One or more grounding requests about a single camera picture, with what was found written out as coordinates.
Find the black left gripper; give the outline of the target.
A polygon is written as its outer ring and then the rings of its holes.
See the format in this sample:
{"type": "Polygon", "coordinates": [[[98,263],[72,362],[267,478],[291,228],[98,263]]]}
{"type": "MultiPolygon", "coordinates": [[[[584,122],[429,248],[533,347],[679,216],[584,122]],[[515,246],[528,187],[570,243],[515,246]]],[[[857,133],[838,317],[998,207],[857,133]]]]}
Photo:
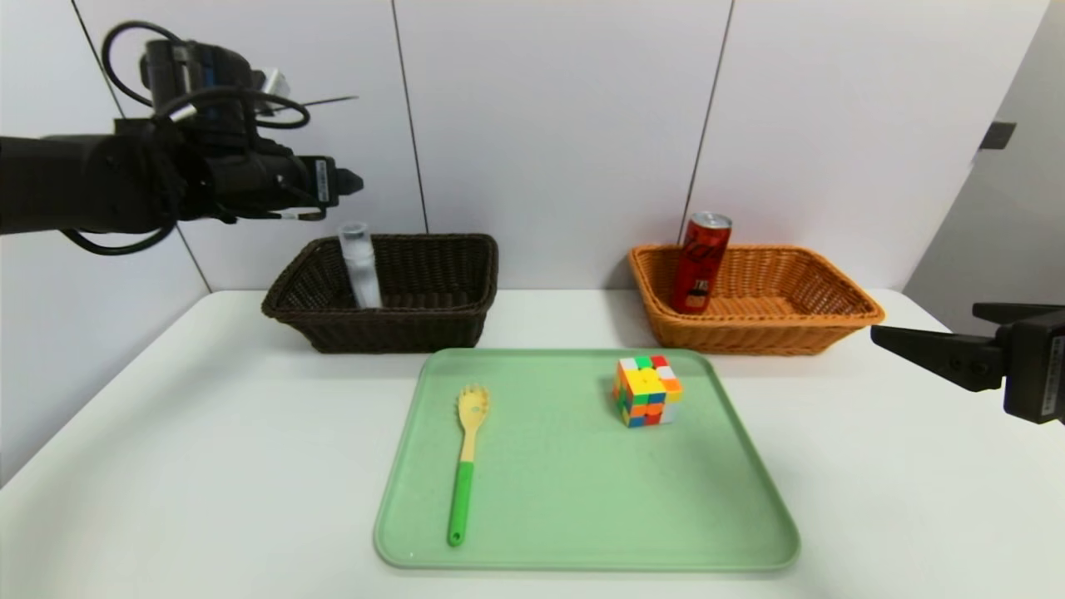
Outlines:
{"type": "Polygon", "coordinates": [[[326,156],[258,152],[256,160],[265,169],[267,187],[259,203],[266,209],[330,208],[339,195],[363,190],[360,176],[335,168],[334,160],[326,156]]]}

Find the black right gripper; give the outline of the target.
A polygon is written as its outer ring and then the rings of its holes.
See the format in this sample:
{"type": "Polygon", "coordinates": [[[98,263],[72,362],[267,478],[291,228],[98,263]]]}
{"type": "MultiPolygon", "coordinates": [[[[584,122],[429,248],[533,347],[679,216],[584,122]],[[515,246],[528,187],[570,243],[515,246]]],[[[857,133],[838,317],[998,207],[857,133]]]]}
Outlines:
{"type": "Polygon", "coordinates": [[[870,338],[912,365],[970,392],[999,389],[1003,410],[1035,424],[1063,420],[1064,306],[974,303],[971,314],[997,325],[993,337],[875,325],[870,338]]]}

